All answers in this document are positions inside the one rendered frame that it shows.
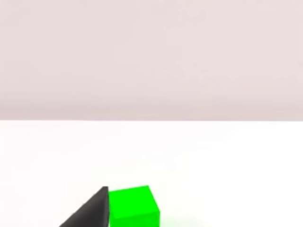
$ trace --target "cube's front face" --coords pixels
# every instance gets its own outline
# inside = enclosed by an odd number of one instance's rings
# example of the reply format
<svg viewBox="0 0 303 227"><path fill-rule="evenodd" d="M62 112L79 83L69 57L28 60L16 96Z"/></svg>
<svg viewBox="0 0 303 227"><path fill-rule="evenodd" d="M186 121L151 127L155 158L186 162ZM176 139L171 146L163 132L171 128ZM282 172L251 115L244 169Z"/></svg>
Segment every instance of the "cube's front face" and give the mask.
<svg viewBox="0 0 303 227"><path fill-rule="evenodd" d="M111 227L159 227L160 210L149 186L109 192Z"/></svg>

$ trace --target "green square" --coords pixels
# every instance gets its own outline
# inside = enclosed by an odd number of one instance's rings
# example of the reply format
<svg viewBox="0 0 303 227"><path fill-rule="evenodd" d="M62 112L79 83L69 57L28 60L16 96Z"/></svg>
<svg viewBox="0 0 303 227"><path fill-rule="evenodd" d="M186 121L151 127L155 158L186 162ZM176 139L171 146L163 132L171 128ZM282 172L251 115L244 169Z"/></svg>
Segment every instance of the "green square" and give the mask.
<svg viewBox="0 0 303 227"><path fill-rule="evenodd" d="M160 210L149 186L109 192L110 227L159 227Z"/></svg>

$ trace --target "black object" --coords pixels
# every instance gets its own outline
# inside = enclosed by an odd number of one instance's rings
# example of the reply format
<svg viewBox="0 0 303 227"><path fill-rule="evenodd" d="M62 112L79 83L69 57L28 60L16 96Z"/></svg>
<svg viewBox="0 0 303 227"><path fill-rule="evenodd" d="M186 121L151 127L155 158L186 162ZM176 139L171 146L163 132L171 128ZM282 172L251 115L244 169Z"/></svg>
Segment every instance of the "black object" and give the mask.
<svg viewBox="0 0 303 227"><path fill-rule="evenodd" d="M108 187L102 187L60 227L108 227Z"/></svg>

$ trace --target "beige wall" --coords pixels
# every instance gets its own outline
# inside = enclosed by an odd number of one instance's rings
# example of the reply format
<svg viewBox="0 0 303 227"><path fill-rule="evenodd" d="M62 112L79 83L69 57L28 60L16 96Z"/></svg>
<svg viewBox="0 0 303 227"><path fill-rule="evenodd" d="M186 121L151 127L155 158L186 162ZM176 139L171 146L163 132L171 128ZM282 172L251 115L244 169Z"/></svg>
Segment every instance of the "beige wall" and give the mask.
<svg viewBox="0 0 303 227"><path fill-rule="evenodd" d="M0 119L303 120L302 0L0 0Z"/></svg>

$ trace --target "cube's top face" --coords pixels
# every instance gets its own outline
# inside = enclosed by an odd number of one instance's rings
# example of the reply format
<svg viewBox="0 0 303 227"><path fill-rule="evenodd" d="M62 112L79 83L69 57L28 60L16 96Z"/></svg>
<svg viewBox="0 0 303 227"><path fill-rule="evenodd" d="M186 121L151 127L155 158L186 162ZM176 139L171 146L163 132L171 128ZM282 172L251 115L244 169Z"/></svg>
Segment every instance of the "cube's top face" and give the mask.
<svg viewBox="0 0 303 227"><path fill-rule="evenodd" d="M113 218L160 212L149 186L109 192L109 207Z"/></svg>

